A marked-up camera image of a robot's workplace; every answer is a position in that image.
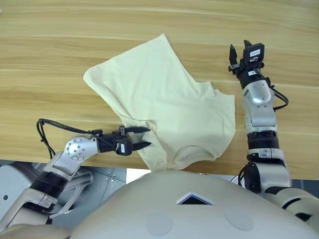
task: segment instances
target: black cable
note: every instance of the black cable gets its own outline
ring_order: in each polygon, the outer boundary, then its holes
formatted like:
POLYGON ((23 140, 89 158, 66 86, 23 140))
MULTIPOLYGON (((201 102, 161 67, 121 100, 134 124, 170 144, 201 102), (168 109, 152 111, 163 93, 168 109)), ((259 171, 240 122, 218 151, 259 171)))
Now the black cable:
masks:
POLYGON ((261 74, 261 72, 260 72, 257 68, 255 68, 255 69, 253 69, 253 70, 257 73, 257 75, 259 75, 259 76, 261 77, 262 80, 265 80, 265 81, 267 82, 267 85, 269 86, 269 88, 274 91, 275 96, 276 96, 278 99, 282 100, 282 101, 285 103, 284 105, 274 107, 274 108, 273 108, 274 111, 280 110, 280 109, 286 107, 286 106, 289 104, 288 98, 287 98, 284 94, 282 94, 282 93, 280 93, 279 91, 277 91, 277 90, 275 89, 275 86, 274 86, 274 85, 271 85, 271 82, 270 82, 269 77, 264 77, 263 74, 261 74))
POLYGON ((284 105, 274 107, 274 111, 280 110, 280 109, 282 109, 283 107, 286 107, 286 106, 289 104, 288 98, 287 98, 284 94, 282 94, 282 93, 280 93, 279 91, 277 91, 277 90, 275 89, 275 86, 274 86, 274 85, 272 85, 270 88, 274 91, 275 96, 276 96, 278 99, 282 100, 282 101, 285 103, 284 105))
POLYGON ((241 185, 241 180, 242 180, 243 177, 244 177, 244 175, 242 175, 243 172, 244 172, 244 169, 245 169, 245 167, 243 167, 243 168, 240 170, 239 174, 238 174, 238 185, 239 185, 239 186, 242 186, 242 185, 241 185))
POLYGON ((43 142, 45 144, 45 146, 48 148, 49 150, 49 155, 50 155, 50 159, 52 159, 52 157, 55 155, 55 151, 53 150, 53 148, 50 146, 47 138, 46 138, 46 135, 45 135, 45 132, 44 132, 44 128, 43 126, 45 124, 48 124, 48 125, 51 125, 51 126, 54 126, 56 128, 59 128, 59 129, 63 129, 63 130, 67 130, 67 131, 70 131, 70 132, 74 132, 74 133, 82 133, 82 134, 89 134, 93 137, 96 137, 98 140, 110 145, 110 146, 113 146, 111 143, 103 140, 99 134, 102 134, 102 131, 101 130, 94 130, 94 131, 85 131, 85 130, 81 130, 81 129, 78 129, 78 128, 73 128, 73 127, 70 127, 70 126, 67 126, 65 124, 62 124, 62 123, 59 123, 59 122, 56 122, 56 121, 53 121, 53 120, 48 120, 48 119, 39 119, 38 122, 36 123, 36 129, 41 137, 41 142, 43 142))

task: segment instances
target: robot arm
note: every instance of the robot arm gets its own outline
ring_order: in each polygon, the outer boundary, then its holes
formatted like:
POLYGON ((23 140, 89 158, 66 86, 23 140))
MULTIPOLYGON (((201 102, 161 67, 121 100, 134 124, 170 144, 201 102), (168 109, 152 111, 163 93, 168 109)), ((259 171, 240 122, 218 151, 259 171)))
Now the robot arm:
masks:
POLYGON ((287 106, 289 101, 261 74, 265 46, 252 45, 246 40, 244 44, 240 63, 234 46, 230 46, 228 69, 243 89, 248 137, 248 163, 239 173, 239 185, 244 178, 247 189, 293 213, 319 232, 319 200, 301 189, 291 188, 284 153, 279 148, 275 111, 287 106), (275 97, 285 104, 273 108, 275 97))
MULTIPOLYGON (((47 119, 39 121, 51 125, 62 125, 47 119)), ((56 205, 59 195, 86 159, 108 151, 115 151, 118 155, 130 155, 132 151, 142 149, 150 143, 132 143, 127 133, 146 131, 149 129, 143 127, 125 128, 124 126, 120 127, 119 131, 110 134, 103 134, 102 130, 83 131, 82 133, 88 133, 90 136, 80 135, 72 138, 66 143, 64 151, 57 154, 49 146, 44 132, 40 134, 42 141, 53 152, 54 157, 4 215, 0 221, 0 232, 17 224, 44 225, 49 222, 50 212, 56 205)))

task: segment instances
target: white robot shell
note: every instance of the white robot shell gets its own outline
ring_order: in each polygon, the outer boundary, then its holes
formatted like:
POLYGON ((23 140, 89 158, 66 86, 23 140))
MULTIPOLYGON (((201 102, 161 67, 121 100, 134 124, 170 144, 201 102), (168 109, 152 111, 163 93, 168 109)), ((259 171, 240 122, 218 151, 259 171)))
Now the white robot shell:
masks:
POLYGON ((166 171, 147 174, 119 189, 71 238, 318 239, 318 235, 294 215, 228 181, 166 171))

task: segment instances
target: wooden table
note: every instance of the wooden table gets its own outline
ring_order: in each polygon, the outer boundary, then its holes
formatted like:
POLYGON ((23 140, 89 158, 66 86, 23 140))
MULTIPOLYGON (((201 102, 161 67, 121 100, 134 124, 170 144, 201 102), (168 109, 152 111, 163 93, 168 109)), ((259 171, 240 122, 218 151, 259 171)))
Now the wooden table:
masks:
MULTIPOLYGON (((318 0, 2 0, 0 159, 47 162, 38 118, 106 132, 121 124, 83 81, 84 72, 165 33, 198 81, 236 96, 236 135, 214 162, 189 171, 238 174, 247 162, 242 92, 227 71, 229 45, 266 46, 263 73, 290 99, 278 111, 280 145, 293 178, 319 178, 318 0)), ((46 128, 53 148, 74 134, 46 128)), ((137 153, 106 153, 85 165, 145 168, 137 153)))

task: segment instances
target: t-shirt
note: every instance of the t-shirt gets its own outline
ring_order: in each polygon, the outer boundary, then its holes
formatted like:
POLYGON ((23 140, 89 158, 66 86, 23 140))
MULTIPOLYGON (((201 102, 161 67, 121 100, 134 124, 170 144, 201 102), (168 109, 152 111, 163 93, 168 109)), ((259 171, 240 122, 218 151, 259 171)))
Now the t-shirt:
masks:
POLYGON ((196 82, 164 34, 91 67, 84 81, 125 126, 151 130, 143 140, 152 144, 138 150, 151 171, 215 160, 235 133, 234 96, 196 82))

